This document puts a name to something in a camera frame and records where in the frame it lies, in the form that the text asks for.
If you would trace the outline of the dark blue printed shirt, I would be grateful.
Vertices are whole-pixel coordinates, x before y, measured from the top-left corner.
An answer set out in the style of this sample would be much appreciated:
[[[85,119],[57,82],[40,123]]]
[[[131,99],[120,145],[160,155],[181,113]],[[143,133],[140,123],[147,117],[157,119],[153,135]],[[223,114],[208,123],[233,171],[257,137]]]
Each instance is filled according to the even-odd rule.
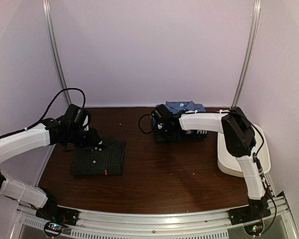
[[[205,130],[181,130],[178,129],[172,136],[163,136],[162,131],[158,128],[154,118],[152,118],[153,134],[158,143],[178,142],[187,140],[201,140],[207,137],[208,132]]]

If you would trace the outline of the blue checked shirt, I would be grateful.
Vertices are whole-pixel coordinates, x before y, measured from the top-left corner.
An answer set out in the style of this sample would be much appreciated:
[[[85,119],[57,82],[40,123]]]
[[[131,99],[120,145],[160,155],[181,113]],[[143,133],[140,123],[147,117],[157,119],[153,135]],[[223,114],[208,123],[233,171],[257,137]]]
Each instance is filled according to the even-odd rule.
[[[196,104],[193,101],[189,102],[165,102],[166,108],[172,112],[173,114],[177,114],[180,112],[188,112],[188,111],[197,111],[199,113],[205,112],[205,107],[203,104]]]

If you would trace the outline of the dark striped long sleeve shirt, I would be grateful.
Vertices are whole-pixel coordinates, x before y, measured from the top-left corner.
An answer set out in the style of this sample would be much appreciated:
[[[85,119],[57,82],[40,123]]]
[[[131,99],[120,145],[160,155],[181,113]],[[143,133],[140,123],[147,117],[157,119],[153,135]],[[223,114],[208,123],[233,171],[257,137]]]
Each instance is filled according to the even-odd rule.
[[[103,138],[101,149],[76,149],[70,167],[70,174],[121,175],[124,170],[126,142],[111,137]]]

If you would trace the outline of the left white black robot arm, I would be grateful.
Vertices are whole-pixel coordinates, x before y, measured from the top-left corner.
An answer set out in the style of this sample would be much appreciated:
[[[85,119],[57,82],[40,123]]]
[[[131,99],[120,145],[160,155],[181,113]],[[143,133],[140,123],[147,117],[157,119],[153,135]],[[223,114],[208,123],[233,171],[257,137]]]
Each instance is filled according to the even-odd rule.
[[[103,142],[97,130],[89,126],[91,114],[71,104],[64,115],[53,119],[43,118],[34,125],[0,136],[0,165],[22,153],[36,148],[60,144],[87,150],[100,149]],[[46,190],[17,181],[0,169],[0,195],[23,201],[41,209],[51,221],[62,216],[55,197]]]

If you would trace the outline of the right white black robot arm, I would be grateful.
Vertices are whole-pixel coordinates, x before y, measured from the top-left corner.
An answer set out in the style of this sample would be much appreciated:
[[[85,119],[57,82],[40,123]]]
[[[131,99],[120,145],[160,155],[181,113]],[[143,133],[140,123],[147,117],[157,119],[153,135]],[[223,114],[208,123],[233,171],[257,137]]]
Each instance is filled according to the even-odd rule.
[[[173,114],[163,104],[155,107],[150,114],[161,135],[175,137],[180,130],[205,130],[224,135],[227,152],[235,157],[242,170],[248,190],[249,205],[246,216],[257,219],[267,208],[269,195],[266,191],[265,176],[258,158],[261,149],[256,146],[256,134],[260,131],[247,119],[241,108],[217,112],[181,111]]]

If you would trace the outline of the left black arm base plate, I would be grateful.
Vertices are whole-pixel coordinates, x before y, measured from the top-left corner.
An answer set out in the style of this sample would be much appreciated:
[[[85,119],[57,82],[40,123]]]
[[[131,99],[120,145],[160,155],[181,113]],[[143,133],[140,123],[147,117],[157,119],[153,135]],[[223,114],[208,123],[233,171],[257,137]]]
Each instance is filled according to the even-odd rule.
[[[65,208],[58,206],[56,212],[49,213],[46,209],[35,208],[35,215],[39,218],[58,223],[60,225],[76,226],[79,211],[75,209]]]

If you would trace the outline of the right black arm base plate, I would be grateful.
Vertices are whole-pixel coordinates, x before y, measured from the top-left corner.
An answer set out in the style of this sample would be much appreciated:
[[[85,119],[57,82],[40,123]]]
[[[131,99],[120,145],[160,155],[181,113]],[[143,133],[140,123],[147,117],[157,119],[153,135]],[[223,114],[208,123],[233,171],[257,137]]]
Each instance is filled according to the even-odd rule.
[[[230,209],[228,214],[231,225],[237,225],[253,221],[260,221],[264,217],[270,216],[271,210],[268,207],[265,207],[262,211],[260,211],[258,208],[248,205],[240,208]]]

